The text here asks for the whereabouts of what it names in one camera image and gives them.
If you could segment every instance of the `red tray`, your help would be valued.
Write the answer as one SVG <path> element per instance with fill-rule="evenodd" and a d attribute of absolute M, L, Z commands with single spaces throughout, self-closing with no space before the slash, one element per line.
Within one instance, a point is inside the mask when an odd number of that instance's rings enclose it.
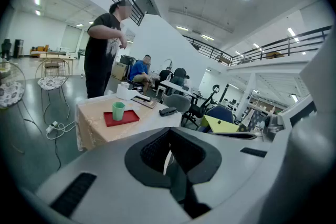
<path fill-rule="evenodd" d="M 113 112 L 104 112 L 104 119 L 107 127 L 117 126 L 121 124 L 126 124 L 130 122 L 138 121 L 140 118 L 134 112 L 134 110 L 124 111 L 124 115 L 122 116 L 121 121 L 115 121 L 113 119 Z"/>

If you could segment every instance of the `wire chair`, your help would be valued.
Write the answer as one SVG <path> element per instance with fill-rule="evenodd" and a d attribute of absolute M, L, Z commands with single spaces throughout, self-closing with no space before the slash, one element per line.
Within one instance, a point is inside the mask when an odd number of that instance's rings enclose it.
<path fill-rule="evenodd" d="M 34 123 L 38 128 L 42 135 L 42 131 L 37 126 L 32 116 L 30 115 L 25 102 L 23 101 L 23 95 L 26 90 L 26 78 L 21 69 L 11 63 L 7 62 L 3 59 L 3 62 L 0 63 L 0 109 L 9 109 L 15 105 L 20 112 L 20 115 L 24 121 L 28 121 Z M 18 105 L 22 101 L 28 115 L 31 120 L 25 119 L 21 113 L 20 106 Z M 24 153 L 24 151 L 19 150 L 16 146 L 11 142 L 12 147 L 20 153 Z"/>
<path fill-rule="evenodd" d="M 43 111 L 43 120 L 45 120 L 45 114 L 47 108 L 50 106 L 50 96 L 49 91 L 57 90 L 59 91 L 59 96 L 61 97 L 61 90 L 63 94 L 63 98 L 65 104 L 68 106 L 68 116 L 70 115 L 70 106 L 65 99 L 65 95 L 63 92 L 62 85 L 68 80 L 70 75 L 70 68 L 68 63 L 60 58 L 49 58 L 43 61 L 36 69 L 35 72 L 35 79 L 37 80 L 37 84 L 41 88 L 41 104 L 42 104 L 42 111 Z M 43 109 L 43 90 L 46 90 L 48 93 L 49 104 Z"/>

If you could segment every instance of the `green cup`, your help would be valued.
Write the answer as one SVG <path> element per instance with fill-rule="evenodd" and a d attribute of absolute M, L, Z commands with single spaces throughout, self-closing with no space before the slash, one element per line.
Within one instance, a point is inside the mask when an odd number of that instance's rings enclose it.
<path fill-rule="evenodd" d="M 116 102 L 113 104 L 112 115 L 115 121 L 121 121 L 124 115 L 125 105 L 121 102 Z"/>

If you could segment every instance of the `blue shirt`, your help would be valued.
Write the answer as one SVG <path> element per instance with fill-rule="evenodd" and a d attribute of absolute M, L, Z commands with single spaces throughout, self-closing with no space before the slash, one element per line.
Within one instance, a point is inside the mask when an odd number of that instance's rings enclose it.
<path fill-rule="evenodd" d="M 148 74 L 148 68 L 143 61 L 137 61 L 134 66 L 132 66 L 130 79 L 133 80 L 136 75 L 140 75 L 142 72 Z"/>

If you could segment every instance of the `yellow board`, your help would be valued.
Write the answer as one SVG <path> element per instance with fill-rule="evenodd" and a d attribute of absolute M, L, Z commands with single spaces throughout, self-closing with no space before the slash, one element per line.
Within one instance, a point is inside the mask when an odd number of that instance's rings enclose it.
<path fill-rule="evenodd" d="M 236 124 L 222 121 L 207 115 L 204 115 L 204 118 L 209 123 L 214 133 L 235 133 L 237 132 L 239 127 Z"/>

